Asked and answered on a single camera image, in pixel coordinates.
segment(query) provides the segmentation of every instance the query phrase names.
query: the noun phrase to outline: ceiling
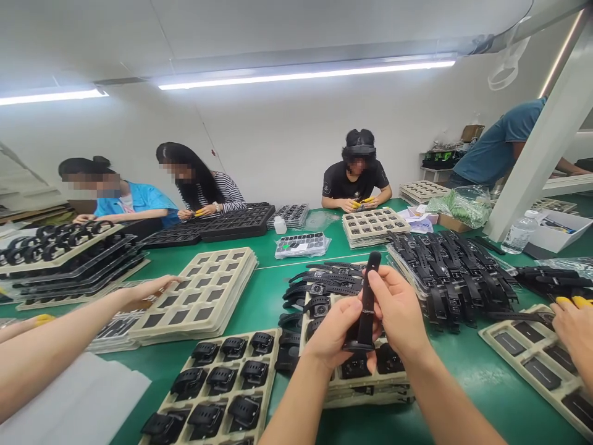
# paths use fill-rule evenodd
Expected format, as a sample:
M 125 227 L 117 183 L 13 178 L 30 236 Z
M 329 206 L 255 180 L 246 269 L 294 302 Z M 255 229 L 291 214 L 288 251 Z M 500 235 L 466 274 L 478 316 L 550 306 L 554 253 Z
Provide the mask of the ceiling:
M 419 41 L 437 52 L 501 33 L 531 6 L 532 0 L 2 0 L 0 91 L 298 63 L 313 51 L 318 59 L 331 51 L 342 58 L 410 53 L 407 44 Z

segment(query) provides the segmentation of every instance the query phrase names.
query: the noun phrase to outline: black t-shirt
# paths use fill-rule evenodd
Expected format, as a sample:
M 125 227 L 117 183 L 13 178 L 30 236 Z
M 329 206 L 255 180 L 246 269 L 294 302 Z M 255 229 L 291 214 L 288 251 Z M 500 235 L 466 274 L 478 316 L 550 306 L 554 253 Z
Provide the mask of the black t-shirt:
M 346 176 L 347 164 L 338 162 L 326 170 L 323 175 L 322 196 L 343 199 L 365 200 L 369 198 L 375 187 L 384 189 L 389 185 L 385 170 L 379 161 L 373 162 L 366 168 L 355 182 L 350 182 Z

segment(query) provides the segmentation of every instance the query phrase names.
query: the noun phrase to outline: water bottle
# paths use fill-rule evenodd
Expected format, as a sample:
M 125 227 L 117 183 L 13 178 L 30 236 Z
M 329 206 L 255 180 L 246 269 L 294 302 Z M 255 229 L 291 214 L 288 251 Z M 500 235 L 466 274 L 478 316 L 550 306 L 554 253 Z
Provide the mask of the water bottle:
M 539 224 L 536 221 L 538 213 L 533 210 L 527 210 L 523 218 L 517 219 L 507 233 L 507 237 L 500 245 L 500 248 L 507 253 L 517 255 L 523 251 L 531 234 L 536 231 Z
M 280 215 L 274 216 L 274 229 L 276 230 L 276 233 L 279 235 L 284 235 L 286 233 L 286 230 L 288 230 L 286 228 L 286 222 L 284 221 L 284 218 Z

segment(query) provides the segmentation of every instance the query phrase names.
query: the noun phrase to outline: blue shirt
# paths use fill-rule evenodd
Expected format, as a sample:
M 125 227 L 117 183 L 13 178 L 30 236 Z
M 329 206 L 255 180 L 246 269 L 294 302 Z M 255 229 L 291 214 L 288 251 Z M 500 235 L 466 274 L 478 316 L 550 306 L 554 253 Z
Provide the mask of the blue shirt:
M 513 142 L 525 142 L 544 108 L 546 98 L 517 105 L 468 150 L 453 171 L 476 184 L 493 186 L 515 165 Z
M 165 208 L 168 210 L 167 216 L 161 218 L 162 225 L 167 227 L 177 224 L 177 206 L 173 204 L 159 189 L 150 184 L 135 184 L 127 181 L 130 185 L 134 211 L 156 210 Z M 105 216 L 110 214 L 125 213 L 119 198 L 97 198 L 97 210 L 95 216 Z

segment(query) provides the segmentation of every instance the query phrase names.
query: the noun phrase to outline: young woman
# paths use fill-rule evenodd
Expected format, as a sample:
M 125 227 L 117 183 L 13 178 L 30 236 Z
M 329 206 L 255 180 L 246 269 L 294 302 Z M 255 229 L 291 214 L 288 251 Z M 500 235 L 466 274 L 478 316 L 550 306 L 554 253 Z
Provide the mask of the young woman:
M 96 219 L 112 223 L 135 221 L 137 219 L 160 218 L 167 228 L 177 224 L 177 206 L 159 189 L 149 184 L 135 184 L 126 181 L 109 168 L 111 163 L 102 156 L 93 160 L 70 158 L 57 168 L 64 182 L 73 182 L 79 190 L 97 191 L 95 214 L 82 214 L 75 223 Z
M 179 218 L 215 218 L 225 212 L 247 208 L 235 182 L 225 173 L 211 171 L 189 147 L 165 142 L 156 149 L 156 159 L 175 178 L 186 210 Z
M 375 187 L 381 193 L 372 197 Z M 346 146 L 342 148 L 342 161 L 332 165 L 323 175 L 321 196 L 323 207 L 341 208 L 346 213 L 356 211 L 362 203 L 365 209 L 372 209 L 391 199 L 391 186 L 377 160 L 375 136 L 369 130 L 348 132 Z

